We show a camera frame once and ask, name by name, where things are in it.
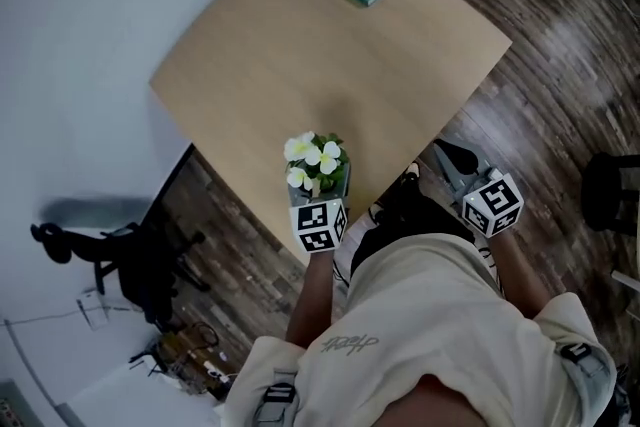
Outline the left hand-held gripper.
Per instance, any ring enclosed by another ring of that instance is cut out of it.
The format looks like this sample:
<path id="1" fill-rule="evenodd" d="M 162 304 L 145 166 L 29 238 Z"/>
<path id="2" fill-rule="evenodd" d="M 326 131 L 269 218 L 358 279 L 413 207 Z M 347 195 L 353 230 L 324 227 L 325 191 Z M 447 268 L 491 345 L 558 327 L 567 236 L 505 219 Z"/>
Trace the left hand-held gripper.
<path id="1" fill-rule="evenodd" d="M 313 181 L 306 172 L 289 172 L 287 188 L 292 207 L 289 209 L 295 240 L 308 254 L 333 251 L 343 240 L 347 230 L 351 163 L 337 169 L 333 197 L 311 202 Z"/>

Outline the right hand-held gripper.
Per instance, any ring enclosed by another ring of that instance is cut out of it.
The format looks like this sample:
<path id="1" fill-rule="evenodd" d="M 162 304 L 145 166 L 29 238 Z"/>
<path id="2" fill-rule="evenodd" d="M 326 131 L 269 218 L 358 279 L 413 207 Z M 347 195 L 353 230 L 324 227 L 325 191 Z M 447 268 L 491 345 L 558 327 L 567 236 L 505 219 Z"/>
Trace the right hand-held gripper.
<path id="1" fill-rule="evenodd" d="M 460 203 L 460 217 L 471 228 L 491 238 L 512 227 L 520 217 L 524 199 L 512 176 L 491 168 L 485 152 L 477 145 L 437 138 L 433 142 L 436 160 L 453 190 L 470 190 Z M 488 172 L 471 185 L 472 174 Z"/>

